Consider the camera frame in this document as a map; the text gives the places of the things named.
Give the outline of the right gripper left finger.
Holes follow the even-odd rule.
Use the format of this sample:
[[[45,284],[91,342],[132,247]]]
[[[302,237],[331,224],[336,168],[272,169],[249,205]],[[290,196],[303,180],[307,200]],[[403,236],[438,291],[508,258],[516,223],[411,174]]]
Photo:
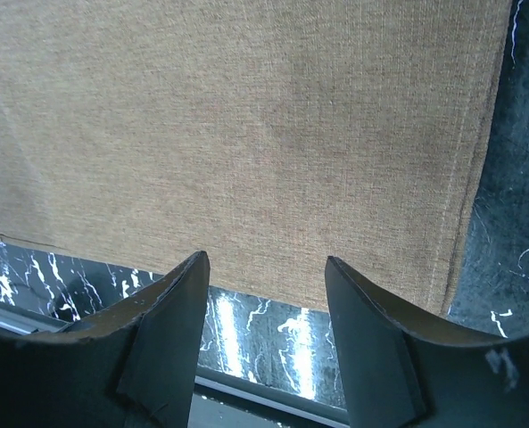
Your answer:
[[[0,427],[184,427],[210,262],[160,280],[57,333],[0,333]]]

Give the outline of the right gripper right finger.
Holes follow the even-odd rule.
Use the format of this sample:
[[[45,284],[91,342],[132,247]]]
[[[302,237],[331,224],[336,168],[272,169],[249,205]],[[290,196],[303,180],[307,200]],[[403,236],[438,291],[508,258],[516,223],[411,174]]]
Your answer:
[[[529,427],[529,334],[449,322],[337,257],[325,283],[351,426]]]

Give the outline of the brown cloth napkin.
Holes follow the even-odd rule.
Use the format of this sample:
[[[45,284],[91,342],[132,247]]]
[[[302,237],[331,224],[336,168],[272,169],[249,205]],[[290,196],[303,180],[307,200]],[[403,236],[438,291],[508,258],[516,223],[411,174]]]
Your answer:
[[[0,1],[0,240],[326,308],[334,255],[444,315],[508,1]]]

